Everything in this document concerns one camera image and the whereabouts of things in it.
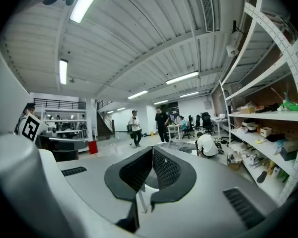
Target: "ceiling light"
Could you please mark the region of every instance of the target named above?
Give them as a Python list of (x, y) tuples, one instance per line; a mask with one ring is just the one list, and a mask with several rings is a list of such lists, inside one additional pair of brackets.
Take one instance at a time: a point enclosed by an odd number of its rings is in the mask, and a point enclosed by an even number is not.
[(138, 97), (138, 96), (140, 96), (140, 95), (142, 95), (142, 94), (145, 94), (145, 93), (147, 93), (148, 91), (142, 91), (142, 92), (140, 92), (140, 93), (136, 93), (135, 95), (132, 95), (132, 96), (130, 96), (130, 97), (128, 97), (128, 99), (129, 100), (131, 100), (131, 99), (133, 99), (133, 98), (135, 98), (135, 97)]
[(80, 23), (93, 1), (94, 0), (78, 0), (71, 13), (70, 19)]
[(195, 77), (197, 75), (199, 75), (199, 72), (195, 71), (195, 72), (192, 72), (192, 73), (189, 73), (189, 74), (186, 74), (186, 75), (183, 75), (183, 76), (176, 77), (174, 79), (168, 80), (168, 81), (166, 81), (166, 83), (167, 84), (172, 84), (172, 83), (175, 83), (175, 82), (178, 82), (178, 81), (190, 78), (190, 77)]
[(68, 70), (68, 61), (61, 59), (60, 60), (60, 82), (62, 85), (66, 85), (66, 76), (67, 76), (67, 70)]
[(168, 101), (159, 101), (159, 102), (154, 103), (154, 105), (157, 105), (157, 104), (160, 104), (160, 103), (165, 103), (165, 102), (168, 102)]
[(187, 97), (187, 96), (191, 96), (191, 95), (195, 95), (195, 94), (198, 94), (198, 93), (199, 93), (199, 92), (188, 93), (188, 94), (185, 94), (185, 95), (181, 95), (180, 98)]

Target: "air vent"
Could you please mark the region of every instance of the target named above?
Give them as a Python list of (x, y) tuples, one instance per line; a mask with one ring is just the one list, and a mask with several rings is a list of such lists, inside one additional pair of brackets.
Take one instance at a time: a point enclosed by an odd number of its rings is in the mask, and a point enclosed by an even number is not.
[(205, 29), (207, 32), (214, 32), (214, 11), (212, 0), (201, 0), (203, 6)]
[(253, 228), (264, 220), (264, 216), (248, 201), (239, 189), (233, 188), (225, 190), (223, 193), (248, 229)]
[(71, 175), (75, 175), (81, 172), (87, 171), (86, 168), (84, 167), (78, 167), (78, 168), (73, 168), (73, 169), (66, 169), (62, 171), (62, 174), (67, 177), (67, 176), (71, 176)]

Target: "black vent grille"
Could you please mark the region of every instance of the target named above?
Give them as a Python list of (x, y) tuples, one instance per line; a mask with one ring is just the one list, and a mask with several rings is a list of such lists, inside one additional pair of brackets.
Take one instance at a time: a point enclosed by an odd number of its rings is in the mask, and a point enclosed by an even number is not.
[(145, 183), (152, 169), (152, 150), (125, 165), (119, 171), (119, 177), (136, 192)]
[(223, 193), (248, 229), (253, 228), (264, 220), (264, 216), (248, 201), (239, 189), (233, 188), (223, 191)]
[(84, 171), (87, 171), (87, 169), (84, 167), (78, 167), (78, 168), (63, 170), (62, 173), (65, 177), (67, 177), (67, 176), (75, 175), (75, 174), (78, 174), (78, 173), (81, 173)]
[(155, 149), (153, 150), (153, 169), (157, 174), (159, 189), (174, 184), (181, 175), (180, 166)]

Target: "green object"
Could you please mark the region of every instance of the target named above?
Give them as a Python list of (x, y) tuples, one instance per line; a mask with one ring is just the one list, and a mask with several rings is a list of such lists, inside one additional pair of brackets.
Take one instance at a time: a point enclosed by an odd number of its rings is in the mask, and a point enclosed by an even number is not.
[(298, 111), (298, 103), (287, 101), (282, 103), (281, 106), (288, 108), (291, 111)]

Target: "black railing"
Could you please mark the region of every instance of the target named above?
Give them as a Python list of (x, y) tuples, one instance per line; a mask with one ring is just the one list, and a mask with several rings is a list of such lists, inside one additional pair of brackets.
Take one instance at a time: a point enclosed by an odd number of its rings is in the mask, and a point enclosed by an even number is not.
[(98, 109), (101, 109), (110, 103), (112, 103), (112, 101), (98, 101)]
[(52, 109), (86, 109), (85, 102), (74, 102), (74, 101), (61, 101), (61, 100), (48, 100), (34, 98), (34, 103), (37, 106)]

